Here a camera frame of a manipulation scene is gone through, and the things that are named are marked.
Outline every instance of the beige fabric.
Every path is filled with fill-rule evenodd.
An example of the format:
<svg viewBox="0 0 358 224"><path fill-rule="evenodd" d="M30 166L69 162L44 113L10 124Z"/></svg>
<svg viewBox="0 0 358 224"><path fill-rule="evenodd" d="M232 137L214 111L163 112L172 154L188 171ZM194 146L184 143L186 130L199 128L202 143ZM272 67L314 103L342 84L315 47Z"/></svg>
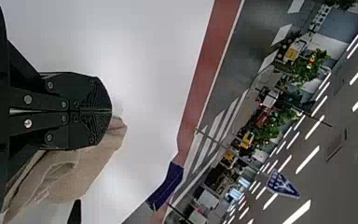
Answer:
<svg viewBox="0 0 358 224"><path fill-rule="evenodd" d="M66 203L83 196L122 145L127 126L113 118L96 147L76 151L38 151L7 183L4 224L26 207L44 200Z"/></svg>

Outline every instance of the red stripe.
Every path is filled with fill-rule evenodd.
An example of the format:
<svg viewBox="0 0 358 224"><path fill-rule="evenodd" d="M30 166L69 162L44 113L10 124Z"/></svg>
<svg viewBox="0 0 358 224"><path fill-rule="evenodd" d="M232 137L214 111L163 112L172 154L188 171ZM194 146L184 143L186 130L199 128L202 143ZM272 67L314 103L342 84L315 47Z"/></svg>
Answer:
<svg viewBox="0 0 358 224"><path fill-rule="evenodd" d="M176 164L185 164L214 77L222 60L241 0L216 0L202 44L196 72L187 97L185 112L177 136Z"/></svg>

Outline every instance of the metal pole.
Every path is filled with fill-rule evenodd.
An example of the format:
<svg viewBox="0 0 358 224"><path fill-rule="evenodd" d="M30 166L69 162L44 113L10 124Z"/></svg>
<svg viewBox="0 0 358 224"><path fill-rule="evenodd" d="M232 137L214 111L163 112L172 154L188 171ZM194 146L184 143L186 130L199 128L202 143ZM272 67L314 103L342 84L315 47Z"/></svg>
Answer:
<svg viewBox="0 0 358 224"><path fill-rule="evenodd" d="M273 95L269 95L269 93L267 93L267 95L268 95L269 97L271 97L271 98L273 98L273 99L279 101L279 102L283 102L284 104L289 105L290 107L292 107L292 108L294 108L294 109L296 109L296 110L298 110L298 111L301 111L305 116L307 116L307 117L310 118L310 119L314 119L314 120L320 121L320 119L314 118L314 117L311 116L308 112L304 111L304 110L301 109L301 108L298 108L298 107L295 106L295 105L292 105L292 104L289 103L289 102L280 100L279 98L276 98L276 97L273 96ZM333 128L333 125L331 125L331 124L329 124L329 123L327 123L327 122L321 121L321 123L324 124L325 126L329 127L329 128Z"/></svg>
<svg viewBox="0 0 358 224"><path fill-rule="evenodd" d="M190 224L194 224L192 221L188 220L187 217L185 217L185 215L183 215L181 212L179 212L175 207L173 207L170 203L168 203L168 206L176 213L178 214L180 217L182 217L187 223Z"/></svg>
<svg viewBox="0 0 358 224"><path fill-rule="evenodd" d="M211 136L209 136L208 134L204 133L203 131L199 130L198 128L196 128L196 131L198 133L202 133L205 137L211 139L213 142L215 142L218 146L224 148L225 150L229 150L231 152L233 152L235 154L236 157L240 158L241 161L243 161L246 165L248 165L249 167L251 167L252 169L256 170L257 172L260 171L260 169L254 167L251 163L249 163L247 160L244 160L242 157L240 157L240 155L238 155L238 153L236 151L234 151L233 149L223 146L220 142L216 141L214 138L212 138Z"/></svg>

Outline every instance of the blue sign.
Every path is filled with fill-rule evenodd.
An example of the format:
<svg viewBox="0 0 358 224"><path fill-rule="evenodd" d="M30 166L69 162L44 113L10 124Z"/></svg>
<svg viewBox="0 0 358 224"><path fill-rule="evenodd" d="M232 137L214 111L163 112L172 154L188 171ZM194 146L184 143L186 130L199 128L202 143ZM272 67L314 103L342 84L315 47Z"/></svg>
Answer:
<svg viewBox="0 0 358 224"><path fill-rule="evenodd" d="M159 208L167 202L176 187L182 182L182 179L183 167L171 162L164 182L162 182L158 189L146 200L150 208L154 211L159 210Z"/></svg>
<svg viewBox="0 0 358 224"><path fill-rule="evenodd" d="M282 196L291 198L300 198L300 192L295 186L286 178L280 174L277 170L273 170L269 180L267 182L267 189L272 193L277 193Z"/></svg>

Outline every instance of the triangular sign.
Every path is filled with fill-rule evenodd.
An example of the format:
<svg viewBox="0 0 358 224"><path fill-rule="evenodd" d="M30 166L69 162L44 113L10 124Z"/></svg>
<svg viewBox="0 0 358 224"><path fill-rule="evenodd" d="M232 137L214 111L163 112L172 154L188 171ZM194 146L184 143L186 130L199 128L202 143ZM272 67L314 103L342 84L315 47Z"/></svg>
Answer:
<svg viewBox="0 0 358 224"><path fill-rule="evenodd" d="M277 193L286 197L299 199L301 196L295 186L276 169L272 171L272 174L269 177L267 189L272 193Z"/></svg>

